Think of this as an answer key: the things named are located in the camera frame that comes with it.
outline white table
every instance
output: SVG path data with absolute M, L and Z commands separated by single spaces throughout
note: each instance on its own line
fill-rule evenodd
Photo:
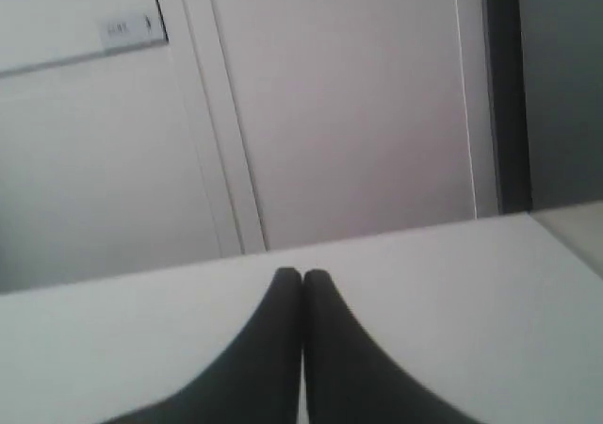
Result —
M 92 424 L 168 396 L 281 266 L 330 271 L 383 349 L 477 419 L 603 422 L 603 281 L 528 215 L 0 297 L 0 422 Z

